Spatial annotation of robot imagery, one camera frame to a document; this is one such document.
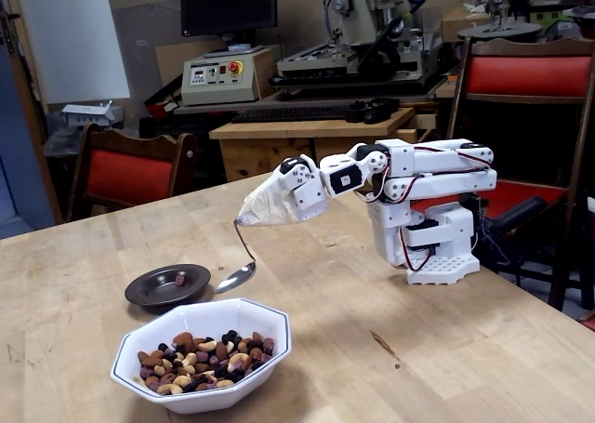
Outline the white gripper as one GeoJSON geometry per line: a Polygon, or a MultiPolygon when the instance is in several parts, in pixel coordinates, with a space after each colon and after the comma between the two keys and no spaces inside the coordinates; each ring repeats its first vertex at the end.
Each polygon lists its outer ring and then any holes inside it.
{"type": "Polygon", "coordinates": [[[320,169],[309,156],[286,158],[278,169],[281,198],[296,221],[318,217],[327,210],[320,169]]]}

